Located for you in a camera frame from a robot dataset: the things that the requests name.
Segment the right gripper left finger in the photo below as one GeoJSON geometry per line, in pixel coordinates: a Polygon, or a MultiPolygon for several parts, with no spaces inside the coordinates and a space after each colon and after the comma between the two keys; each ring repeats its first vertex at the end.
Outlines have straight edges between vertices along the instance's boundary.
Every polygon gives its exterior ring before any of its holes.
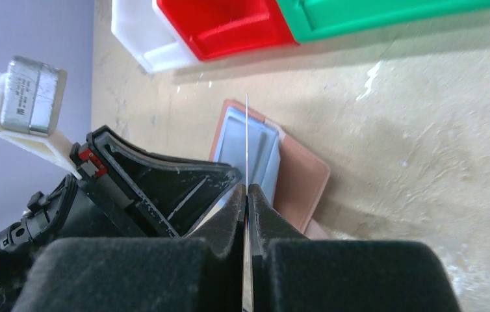
{"type": "Polygon", "coordinates": [[[56,240],[14,311],[240,311],[245,210],[239,185],[185,238],[56,240]]]}

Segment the red plastic bin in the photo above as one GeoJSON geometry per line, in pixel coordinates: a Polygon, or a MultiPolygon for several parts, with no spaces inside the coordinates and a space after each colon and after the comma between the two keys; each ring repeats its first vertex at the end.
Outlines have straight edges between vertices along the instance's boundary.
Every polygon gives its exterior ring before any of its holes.
{"type": "Polygon", "coordinates": [[[298,44],[276,1],[167,0],[155,4],[201,61],[298,44]]]}

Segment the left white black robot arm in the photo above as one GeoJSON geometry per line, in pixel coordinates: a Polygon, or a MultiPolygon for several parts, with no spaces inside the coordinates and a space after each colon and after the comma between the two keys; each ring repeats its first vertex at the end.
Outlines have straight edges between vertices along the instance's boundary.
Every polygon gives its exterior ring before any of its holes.
{"type": "Polygon", "coordinates": [[[241,179],[220,162],[140,149],[102,126],[75,143],[56,189],[33,194],[21,220],[0,231],[0,311],[9,311],[38,252],[65,237],[188,235],[241,179]]]}

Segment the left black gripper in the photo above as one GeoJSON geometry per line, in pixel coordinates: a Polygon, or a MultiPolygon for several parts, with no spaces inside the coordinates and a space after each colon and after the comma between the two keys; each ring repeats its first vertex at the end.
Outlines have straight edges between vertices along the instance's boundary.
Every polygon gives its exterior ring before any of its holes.
{"type": "Polygon", "coordinates": [[[72,146],[70,162],[80,178],[31,196],[21,252],[64,237],[183,237],[242,177],[229,164],[148,152],[106,125],[94,144],[72,146]]]}

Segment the white plastic bin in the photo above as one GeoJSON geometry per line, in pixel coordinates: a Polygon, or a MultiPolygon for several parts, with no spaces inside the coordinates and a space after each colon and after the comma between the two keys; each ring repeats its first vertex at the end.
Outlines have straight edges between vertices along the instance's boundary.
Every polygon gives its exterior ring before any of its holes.
{"type": "Polygon", "coordinates": [[[111,14],[112,34],[148,73],[200,62],[156,1],[112,0],[111,14]]]}

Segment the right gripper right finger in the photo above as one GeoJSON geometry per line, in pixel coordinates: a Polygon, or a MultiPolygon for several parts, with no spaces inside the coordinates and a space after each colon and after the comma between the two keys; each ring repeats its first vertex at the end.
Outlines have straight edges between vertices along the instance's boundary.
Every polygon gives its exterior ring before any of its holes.
{"type": "Polygon", "coordinates": [[[410,240],[311,240],[248,187],[255,311],[459,311],[443,265],[410,240]]]}

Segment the thin silver card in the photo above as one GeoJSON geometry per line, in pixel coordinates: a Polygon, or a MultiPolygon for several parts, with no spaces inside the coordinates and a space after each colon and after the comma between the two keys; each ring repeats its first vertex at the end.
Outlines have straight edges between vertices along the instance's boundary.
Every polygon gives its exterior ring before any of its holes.
{"type": "Polygon", "coordinates": [[[252,268],[252,255],[251,255],[251,242],[250,242],[250,217],[249,217],[249,208],[248,208],[248,191],[249,191],[249,178],[250,178],[250,170],[249,170],[249,100],[248,93],[245,96],[245,189],[246,189],[246,213],[245,213],[245,264],[244,267],[247,267],[249,270],[248,278],[249,281],[247,285],[250,287],[250,291],[248,292],[248,297],[250,299],[251,309],[249,311],[254,311],[254,296],[253,296],[253,268],[252,268]]]}

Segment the green plastic bin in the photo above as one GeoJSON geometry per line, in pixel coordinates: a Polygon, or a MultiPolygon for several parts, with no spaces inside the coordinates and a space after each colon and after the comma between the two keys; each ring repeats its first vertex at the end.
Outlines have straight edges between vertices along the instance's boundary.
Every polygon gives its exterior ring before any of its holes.
{"type": "Polygon", "coordinates": [[[490,8],[490,0],[307,0],[277,2],[299,43],[490,8]]]}

